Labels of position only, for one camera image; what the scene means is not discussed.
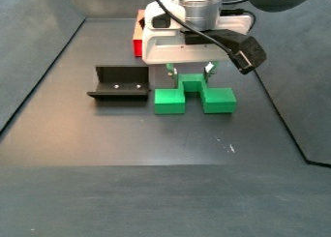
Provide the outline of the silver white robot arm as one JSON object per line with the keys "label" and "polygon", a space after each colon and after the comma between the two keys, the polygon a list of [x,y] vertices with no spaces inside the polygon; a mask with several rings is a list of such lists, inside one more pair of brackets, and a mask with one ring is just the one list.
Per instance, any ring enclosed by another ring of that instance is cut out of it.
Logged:
{"label": "silver white robot arm", "polygon": [[223,0],[154,0],[144,9],[146,64],[229,60],[243,74],[256,67],[245,42],[252,17],[221,15]]}

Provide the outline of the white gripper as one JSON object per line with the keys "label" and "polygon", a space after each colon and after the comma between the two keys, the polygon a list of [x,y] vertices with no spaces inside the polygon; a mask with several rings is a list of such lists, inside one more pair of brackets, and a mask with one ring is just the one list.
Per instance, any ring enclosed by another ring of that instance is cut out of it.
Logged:
{"label": "white gripper", "polygon": [[[212,39],[224,34],[245,35],[251,27],[248,15],[219,16],[220,11],[210,7],[204,9],[200,4],[193,10],[180,2],[161,0],[170,14]],[[168,76],[178,79],[173,63],[209,62],[204,67],[204,80],[214,74],[219,60],[227,53],[210,41],[190,32],[161,10],[156,2],[144,9],[142,60],[146,64],[165,64]]]}

